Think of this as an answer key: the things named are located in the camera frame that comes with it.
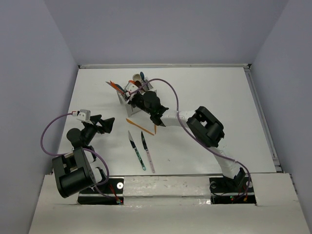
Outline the brown plastic spoon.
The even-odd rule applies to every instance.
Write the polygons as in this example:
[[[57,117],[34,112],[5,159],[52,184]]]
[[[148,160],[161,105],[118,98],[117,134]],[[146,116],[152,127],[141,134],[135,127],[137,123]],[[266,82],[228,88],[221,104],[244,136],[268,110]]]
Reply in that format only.
[[[142,86],[142,84],[141,84],[141,82],[140,81],[135,81],[135,85],[137,86],[137,87],[141,87]]]

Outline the beige plastic spoon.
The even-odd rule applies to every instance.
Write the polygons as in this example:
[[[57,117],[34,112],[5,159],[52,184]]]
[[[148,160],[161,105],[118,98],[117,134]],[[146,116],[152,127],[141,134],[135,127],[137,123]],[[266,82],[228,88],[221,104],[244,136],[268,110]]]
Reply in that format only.
[[[133,81],[134,82],[140,82],[140,83],[142,83],[142,79],[141,79],[141,75],[140,74],[134,74],[133,75]]]

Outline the blue plastic spoon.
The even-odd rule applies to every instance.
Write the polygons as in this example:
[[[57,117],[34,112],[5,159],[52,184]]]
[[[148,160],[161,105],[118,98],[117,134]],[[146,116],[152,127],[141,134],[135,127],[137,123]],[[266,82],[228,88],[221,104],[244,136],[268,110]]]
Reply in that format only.
[[[139,74],[140,74],[140,77],[141,77],[142,81],[145,81],[145,75],[144,75],[144,73],[143,73],[143,72],[140,72]]]

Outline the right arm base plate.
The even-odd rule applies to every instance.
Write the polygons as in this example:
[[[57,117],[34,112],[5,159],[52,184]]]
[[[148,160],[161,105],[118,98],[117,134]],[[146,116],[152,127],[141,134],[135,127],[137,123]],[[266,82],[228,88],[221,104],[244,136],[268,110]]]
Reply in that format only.
[[[245,177],[238,187],[227,183],[224,177],[209,178],[211,203],[216,204],[256,204],[252,181]]]

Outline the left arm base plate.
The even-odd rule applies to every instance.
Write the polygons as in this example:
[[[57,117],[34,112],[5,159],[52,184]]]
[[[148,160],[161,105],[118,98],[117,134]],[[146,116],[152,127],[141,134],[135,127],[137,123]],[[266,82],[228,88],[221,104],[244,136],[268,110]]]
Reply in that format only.
[[[78,194],[80,205],[123,205],[124,177],[111,177],[104,185],[87,188]]]

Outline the yellow-orange plastic knife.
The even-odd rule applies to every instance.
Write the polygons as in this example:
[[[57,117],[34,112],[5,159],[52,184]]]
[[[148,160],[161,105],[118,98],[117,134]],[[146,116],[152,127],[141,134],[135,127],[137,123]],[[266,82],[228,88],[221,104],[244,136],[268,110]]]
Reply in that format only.
[[[117,90],[118,92],[120,92],[121,94],[124,94],[124,92],[122,92],[120,89],[118,89],[116,86],[115,86],[115,83],[110,81],[110,85],[115,89]]]

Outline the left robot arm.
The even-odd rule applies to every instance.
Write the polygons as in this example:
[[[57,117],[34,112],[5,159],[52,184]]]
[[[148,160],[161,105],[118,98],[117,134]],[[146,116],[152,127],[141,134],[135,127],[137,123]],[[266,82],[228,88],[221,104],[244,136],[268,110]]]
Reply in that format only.
[[[73,146],[73,150],[65,155],[52,159],[54,176],[58,192],[63,198],[79,193],[92,187],[96,192],[102,193],[108,187],[109,170],[105,162],[102,168],[92,166],[98,156],[90,142],[96,134],[111,133],[115,118],[102,119],[102,115],[87,117],[82,120],[83,129],[72,128],[66,137]]]

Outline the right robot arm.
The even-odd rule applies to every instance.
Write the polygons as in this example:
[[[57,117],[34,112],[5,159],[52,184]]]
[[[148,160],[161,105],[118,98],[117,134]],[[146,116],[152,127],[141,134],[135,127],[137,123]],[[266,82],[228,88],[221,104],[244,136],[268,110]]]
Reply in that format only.
[[[242,163],[219,149],[219,142],[225,136],[224,126],[206,107],[200,106],[193,111],[173,110],[161,105],[154,91],[132,94],[127,103],[148,113],[157,126],[182,127],[192,139],[215,156],[222,171],[223,184],[229,191],[248,192],[250,173]]]

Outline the dark blue plastic knife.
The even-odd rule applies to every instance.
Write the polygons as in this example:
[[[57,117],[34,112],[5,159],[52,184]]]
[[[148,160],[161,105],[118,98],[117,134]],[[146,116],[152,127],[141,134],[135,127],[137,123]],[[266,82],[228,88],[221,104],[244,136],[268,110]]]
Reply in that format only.
[[[125,90],[124,90],[120,85],[118,85],[118,84],[115,83],[115,86],[116,86],[118,89],[120,89],[122,92],[125,92]]]

